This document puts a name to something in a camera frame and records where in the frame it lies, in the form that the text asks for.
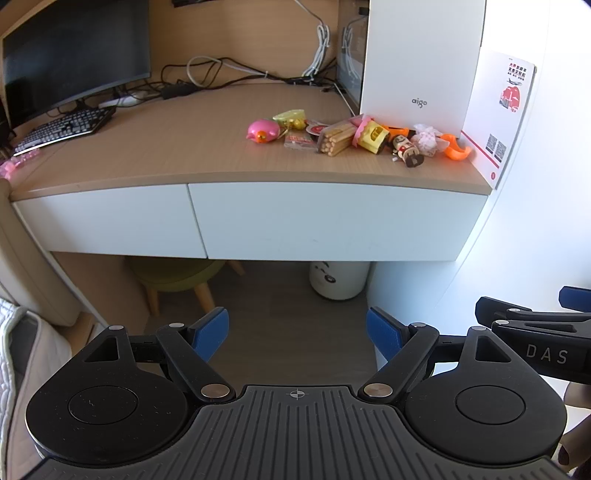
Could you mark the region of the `person's hand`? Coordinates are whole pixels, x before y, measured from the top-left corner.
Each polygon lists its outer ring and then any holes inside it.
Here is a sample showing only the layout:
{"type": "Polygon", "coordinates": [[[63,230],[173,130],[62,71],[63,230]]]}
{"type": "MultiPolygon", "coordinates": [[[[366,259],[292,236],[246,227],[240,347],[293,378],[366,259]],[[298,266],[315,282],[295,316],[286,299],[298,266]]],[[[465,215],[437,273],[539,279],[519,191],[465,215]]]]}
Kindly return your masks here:
{"type": "MultiPolygon", "coordinates": [[[[590,386],[571,382],[564,403],[590,411],[590,386]]],[[[590,415],[562,436],[557,462],[565,472],[572,472],[573,479],[590,478],[590,415]]]]}

